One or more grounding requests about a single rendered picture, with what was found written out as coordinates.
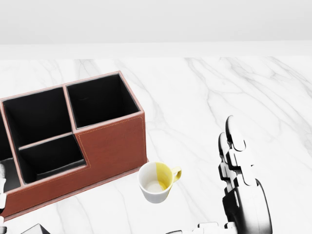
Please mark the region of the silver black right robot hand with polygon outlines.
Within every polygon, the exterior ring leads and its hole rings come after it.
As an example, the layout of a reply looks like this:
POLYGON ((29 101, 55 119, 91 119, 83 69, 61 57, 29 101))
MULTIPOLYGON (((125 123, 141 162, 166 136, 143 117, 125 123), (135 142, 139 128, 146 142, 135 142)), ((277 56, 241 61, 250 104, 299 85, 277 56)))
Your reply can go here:
POLYGON ((192 231, 166 234, 273 234, 270 211, 263 187, 252 172, 254 165, 249 147, 234 116, 226 120, 218 138, 220 179, 227 183, 222 199, 227 223, 199 223, 192 231))

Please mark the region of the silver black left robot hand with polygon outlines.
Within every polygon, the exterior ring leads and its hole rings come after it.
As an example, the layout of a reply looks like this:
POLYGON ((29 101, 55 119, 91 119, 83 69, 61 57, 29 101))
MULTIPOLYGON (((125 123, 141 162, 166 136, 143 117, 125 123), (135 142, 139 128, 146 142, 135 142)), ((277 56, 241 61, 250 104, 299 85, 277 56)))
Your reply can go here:
POLYGON ((5 167, 0 163, 0 234, 6 234, 7 227, 4 226, 4 217, 1 216, 6 204, 7 194, 4 192, 4 186, 6 183, 5 167))

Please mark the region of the red-brown desk caddy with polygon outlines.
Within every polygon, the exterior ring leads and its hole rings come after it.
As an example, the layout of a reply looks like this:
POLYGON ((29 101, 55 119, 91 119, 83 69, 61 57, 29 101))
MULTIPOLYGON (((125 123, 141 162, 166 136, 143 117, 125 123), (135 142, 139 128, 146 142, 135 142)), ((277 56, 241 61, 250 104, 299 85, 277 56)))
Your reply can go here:
POLYGON ((10 220, 137 171, 145 113, 121 71, 0 98, 10 220))

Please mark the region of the white and yellow mug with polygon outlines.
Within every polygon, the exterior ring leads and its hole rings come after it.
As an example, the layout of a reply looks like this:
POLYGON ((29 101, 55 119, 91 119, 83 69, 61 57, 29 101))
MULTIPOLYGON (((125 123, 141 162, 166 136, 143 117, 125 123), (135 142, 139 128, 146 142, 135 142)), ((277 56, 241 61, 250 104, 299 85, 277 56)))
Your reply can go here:
POLYGON ((170 168, 163 162, 147 162, 138 171, 138 184, 145 197, 151 203, 163 202, 173 183, 181 177, 180 167, 170 168))

